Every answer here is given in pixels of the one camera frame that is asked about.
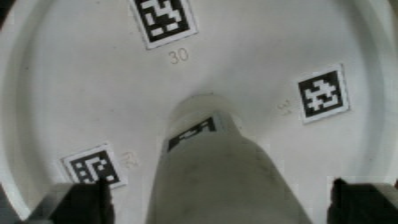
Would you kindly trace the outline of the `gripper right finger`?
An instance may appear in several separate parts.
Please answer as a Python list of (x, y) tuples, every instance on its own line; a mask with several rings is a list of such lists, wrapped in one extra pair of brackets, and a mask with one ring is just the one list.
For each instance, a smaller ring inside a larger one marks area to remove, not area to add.
[(398, 188), (385, 183), (332, 182), (327, 224), (398, 224)]

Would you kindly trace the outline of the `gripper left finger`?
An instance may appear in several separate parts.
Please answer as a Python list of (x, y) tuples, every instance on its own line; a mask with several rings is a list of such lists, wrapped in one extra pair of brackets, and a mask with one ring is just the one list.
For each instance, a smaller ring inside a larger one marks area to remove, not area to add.
[(56, 184), (25, 219), (25, 224), (115, 224), (108, 183)]

